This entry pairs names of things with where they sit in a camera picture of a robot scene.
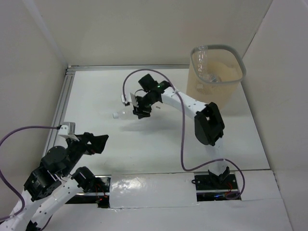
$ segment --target clear plastic tape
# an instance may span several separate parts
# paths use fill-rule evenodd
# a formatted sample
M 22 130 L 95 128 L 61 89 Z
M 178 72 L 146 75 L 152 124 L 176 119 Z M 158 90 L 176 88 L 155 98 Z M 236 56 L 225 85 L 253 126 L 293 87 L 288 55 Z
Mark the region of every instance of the clear plastic tape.
M 193 173 L 112 175 L 110 208 L 197 205 Z

